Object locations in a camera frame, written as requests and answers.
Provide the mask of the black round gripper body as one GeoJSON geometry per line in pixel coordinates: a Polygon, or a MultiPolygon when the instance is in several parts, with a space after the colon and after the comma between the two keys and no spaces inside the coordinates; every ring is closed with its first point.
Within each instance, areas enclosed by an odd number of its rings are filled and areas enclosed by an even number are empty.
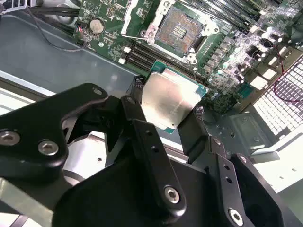
{"type": "MultiPolygon", "coordinates": [[[[230,227],[219,208],[205,172],[171,162],[187,200],[176,227],[230,227]]],[[[156,205],[146,175],[134,157],[103,169],[69,189],[57,203],[54,227],[162,227],[163,213],[156,205]]]]}

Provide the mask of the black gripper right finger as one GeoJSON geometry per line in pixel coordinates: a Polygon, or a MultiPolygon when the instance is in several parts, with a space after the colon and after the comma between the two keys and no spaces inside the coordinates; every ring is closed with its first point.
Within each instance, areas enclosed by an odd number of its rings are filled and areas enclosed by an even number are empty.
{"type": "Polygon", "coordinates": [[[253,164],[240,154],[227,157],[193,109],[178,125],[187,166],[178,172],[191,226],[282,227],[285,208],[253,164]]]}

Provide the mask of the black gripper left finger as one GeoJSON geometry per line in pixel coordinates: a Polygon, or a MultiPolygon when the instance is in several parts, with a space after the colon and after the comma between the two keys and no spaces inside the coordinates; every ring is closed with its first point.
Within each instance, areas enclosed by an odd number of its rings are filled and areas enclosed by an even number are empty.
{"type": "Polygon", "coordinates": [[[131,96],[109,96],[92,83],[1,116],[2,205],[30,218],[53,218],[59,200],[75,186],[64,178],[63,167],[71,155],[68,144],[88,131],[105,133],[109,166],[135,158],[163,218],[185,213],[179,180],[140,103],[131,96]]]}

